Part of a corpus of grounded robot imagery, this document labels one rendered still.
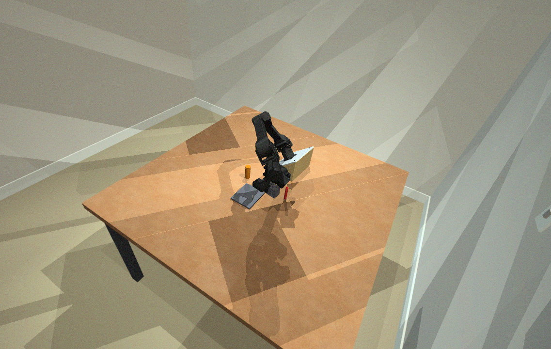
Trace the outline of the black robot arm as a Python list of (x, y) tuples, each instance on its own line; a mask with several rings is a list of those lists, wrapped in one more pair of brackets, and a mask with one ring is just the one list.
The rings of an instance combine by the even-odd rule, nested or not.
[[(272, 183), (275, 182), (282, 189), (290, 181), (291, 174), (289, 172), (281, 172), (281, 166), (279, 164), (280, 157), (278, 153), (282, 153), (284, 161), (292, 159), (297, 155), (294, 154), (291, 149), (293, 144), (288, 137), (278, 133), (277, 129), (274, 128), (271, 116), (268, 112), (262, 112), (253, 117), (252, 122), (257, 134), (255, 152), (257, 153), (258, 159), (262, 166), (266, 165), (269, 180), (271, 180)], [(267, 132), (269, 136), (273, 138), (274, 143), (269, 140)], [(264, 157), (267, 158), (262, 160)]]

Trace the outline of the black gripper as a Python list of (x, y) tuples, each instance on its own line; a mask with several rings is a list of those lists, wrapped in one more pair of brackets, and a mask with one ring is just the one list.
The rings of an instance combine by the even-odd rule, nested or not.
[[(280, 165), (280, 166), (281, 166), (281, 172), (282, 173), (287, 173), (288, 172), (287, 168), (283, 167), (282, 165)], [(252, 182), (252, 187), (256, 188), (260, 192), (264, 191), (264, 192), (268, 193), (268, 189), (269, 189), (269, 187), (271, 187), (271, 185), (269, 185), (269, 182), (271, 180), (269, 180), (269, 178), (268, 178), (267, 167), (264, 166), (263, 168), (266, 169), (266, 172), (263, 173), (263, 176), (265, 176), (265, 177), (263, 177), (263, 180), (258, 178), (257, 180), (253, 181)]]

